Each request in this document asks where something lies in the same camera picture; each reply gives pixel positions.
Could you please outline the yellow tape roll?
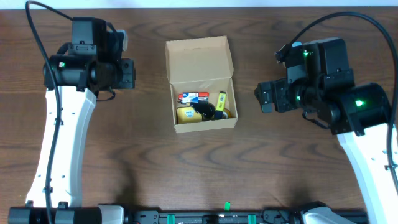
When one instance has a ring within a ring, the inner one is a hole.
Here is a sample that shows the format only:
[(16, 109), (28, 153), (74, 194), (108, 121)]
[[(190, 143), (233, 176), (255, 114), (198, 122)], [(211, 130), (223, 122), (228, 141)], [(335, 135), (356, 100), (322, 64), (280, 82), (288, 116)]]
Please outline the yellow tape roll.
[(223, 109), (222, 118), (223, 118), (223, 119), (229, 119), (229, 118), (231, 118), (231, 117), (232, 117), (232, 115), (231, 115), (231, 112), (229, 111), (229, 109), (224, 108), (224, 109)]

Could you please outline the yellow highlighter marker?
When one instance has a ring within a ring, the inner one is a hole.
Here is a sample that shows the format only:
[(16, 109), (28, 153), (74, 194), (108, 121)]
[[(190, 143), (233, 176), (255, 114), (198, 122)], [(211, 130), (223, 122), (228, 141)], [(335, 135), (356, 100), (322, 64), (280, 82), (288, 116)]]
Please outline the yellow highlighter marker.
[(215, 106), (215, 115), (214, 115), (215, 120), (220, 120), (223, 118), (225, 101), (226, 101), (226, 92), (221, 91), (218, 95), (218, 101)]

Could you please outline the cardboard box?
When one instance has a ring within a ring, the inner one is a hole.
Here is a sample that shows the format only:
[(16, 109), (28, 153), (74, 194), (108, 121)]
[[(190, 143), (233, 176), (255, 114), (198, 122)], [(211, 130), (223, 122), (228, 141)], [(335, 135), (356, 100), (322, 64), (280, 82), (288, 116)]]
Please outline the cardboard box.
[[(238, 112), (232, 79), (234, 67), (226, 36), (167, 41), (165, 59), (176, 133), (235, 127)], [(231, 118), (177, 123), (177, 109), (189, 106), (181, 104), (179, 94), (208, 92), (208, 102), (216, 106), (221, 91), (226, 92), (225, 108), (231, 112)]]

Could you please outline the small white blue staple box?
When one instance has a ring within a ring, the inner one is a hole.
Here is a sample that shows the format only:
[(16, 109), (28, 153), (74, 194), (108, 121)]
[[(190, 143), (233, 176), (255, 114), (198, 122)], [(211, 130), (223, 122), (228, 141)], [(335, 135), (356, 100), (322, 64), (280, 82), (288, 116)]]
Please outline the small white blue staple box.
[(192, 93), (182, 93), (181, 103), (198, 103), (199, 102), (199, 93), (192, 92)]

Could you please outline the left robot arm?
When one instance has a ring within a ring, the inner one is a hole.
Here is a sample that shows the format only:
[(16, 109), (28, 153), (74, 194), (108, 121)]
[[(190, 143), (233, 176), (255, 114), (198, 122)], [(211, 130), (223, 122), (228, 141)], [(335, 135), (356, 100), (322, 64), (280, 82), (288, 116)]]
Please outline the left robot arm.
[(99, 92), (135, 87), (135, 68), (123, 58), (128, 37), (94, 17), (72, 20), (72, 40), (45, 61), (47, 115), (39, 164), (22, 207), (9, 223), (127, 223), (120, 205), (84, 207), (85, 141)]

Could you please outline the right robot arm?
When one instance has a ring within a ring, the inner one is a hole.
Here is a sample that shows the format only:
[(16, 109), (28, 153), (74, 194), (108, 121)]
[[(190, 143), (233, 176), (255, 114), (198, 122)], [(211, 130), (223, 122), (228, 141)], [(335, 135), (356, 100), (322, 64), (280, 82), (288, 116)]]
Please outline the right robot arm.
[(258, 84), (264, 113), (303, 109), (313, 123), (338, 138), (354, 170), (370, 223), (397, 222), (397, 131), (392, 108), (376, 83), (357, 86), (343, 39), (294, 43), (284, 60), (287, 75)]

